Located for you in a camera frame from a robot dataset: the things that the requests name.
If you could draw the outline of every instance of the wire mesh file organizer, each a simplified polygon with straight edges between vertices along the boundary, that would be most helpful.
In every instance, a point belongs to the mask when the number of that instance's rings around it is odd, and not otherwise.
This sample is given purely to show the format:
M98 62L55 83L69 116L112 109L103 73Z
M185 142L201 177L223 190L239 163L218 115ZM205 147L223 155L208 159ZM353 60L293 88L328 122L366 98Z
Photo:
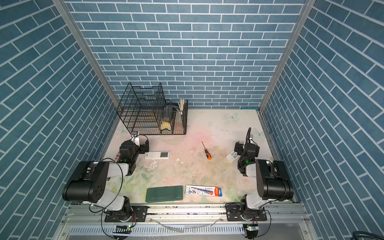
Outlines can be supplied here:
M132 86L120 100L117 114L127 130L146 135L183 135L187 132L188 101L182 108L164 97L161 83L151 88Z

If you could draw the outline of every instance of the green phone case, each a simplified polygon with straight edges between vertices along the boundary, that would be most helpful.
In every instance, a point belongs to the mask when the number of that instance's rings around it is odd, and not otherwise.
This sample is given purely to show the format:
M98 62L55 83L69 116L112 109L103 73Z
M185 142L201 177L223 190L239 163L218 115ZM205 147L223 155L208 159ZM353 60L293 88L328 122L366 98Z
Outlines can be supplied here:
M183 186L150 187L145 202L168 202L183 200Z

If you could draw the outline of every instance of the mounting plate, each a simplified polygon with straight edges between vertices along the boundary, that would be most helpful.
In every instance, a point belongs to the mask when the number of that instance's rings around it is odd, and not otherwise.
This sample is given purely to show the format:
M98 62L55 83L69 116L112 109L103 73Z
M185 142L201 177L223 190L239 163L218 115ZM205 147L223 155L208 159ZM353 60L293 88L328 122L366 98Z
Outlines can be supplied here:
M227 221L228 222L237 222L237 221L248 221L244 219L241 215L240 205L226 205L225 206L227 213ZM257 221L266 221L265 211L263 210L245 210L243 215L251 215L256 216Z
M147 217L147 206L131 206L133 209L133 212L136 213L136 222L145 222L145 218ZM105 222L121 222L120 217L116 215L114 212L109 212L109 215L107 214L105 216Z

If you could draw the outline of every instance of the metal rail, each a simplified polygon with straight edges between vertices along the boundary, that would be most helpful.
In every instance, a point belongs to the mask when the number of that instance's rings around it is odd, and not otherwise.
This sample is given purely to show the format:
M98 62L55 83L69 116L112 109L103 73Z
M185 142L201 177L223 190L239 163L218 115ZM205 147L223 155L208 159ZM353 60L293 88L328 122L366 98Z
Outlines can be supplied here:
M273 73L271 82L269 83L269 86L264 94L264 97L262 99L262 102L260 104L259 110L260 112L264 111L264 108L271 97L272 91L275 88L277 81L279 81L279 77L281 73L283 72L283 68L285 64L287 63L288 57L292 52L293 47L295 46L295 43L297 39L299 38L300 32L303 29L304 23L308 18L308 15L310 14L312 7L314 5L316 0L307 0L301 9L299 18L297 19L297 22L295 24L295 27L293 28L292 34L288 40L288 43L284 49L283 54L281 55L281 59L279 61L279 64L277 65L275 72Z
M104 75L104 72L102 71L99 63L97 62L95 56L93 55L89 45L85 41L78 25L76 24L72 14L70 13L67 5L65 4L64 0L52 0L53 4L57 8L57 11L60 13L61 17L63 18L65 24L67 25L68 29L71 31L73 37L75 38L76 42L80 46L81 50L83 51L85 57L88 59L89 64L91 65L92 69L95 71L97 77L99 78L99 81L104 86L105 90L107 91L109 97L112 99L112 102L116 107L119 106L119 100L117 99L115 93L113 92L110 84L108 83L107 78Z
M201 225L215 223L217 227L229 226L228 224L244 224L248 221L228 222L226 217L225 203L208 204L132 204L148 206L147 218L145 222L138 222L137 226L152 227L155 222L161 222L166 225ZM302 229L303 235L309 232L309 217L302 203L277 202L265 206L271 213L273 223L298 223ZM260 224L269 224L269 215L267 221L259 221ZM73 228L94 229L100 225L100 214L91 213L87 204L70 205L68 211L59 226L56 233L57 240L64 240ZM103 227L110 229L117 223L104 222Z

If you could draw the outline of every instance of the screwdriver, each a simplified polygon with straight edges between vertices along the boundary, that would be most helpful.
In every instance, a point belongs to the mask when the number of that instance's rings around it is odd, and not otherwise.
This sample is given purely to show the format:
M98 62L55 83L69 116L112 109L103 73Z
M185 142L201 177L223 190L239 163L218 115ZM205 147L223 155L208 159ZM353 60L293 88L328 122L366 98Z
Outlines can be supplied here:
M209 154L208 150L205 148L203 141L201 141L201 143L203 144L205 155L207 156L208 160L211 160L211 154Z

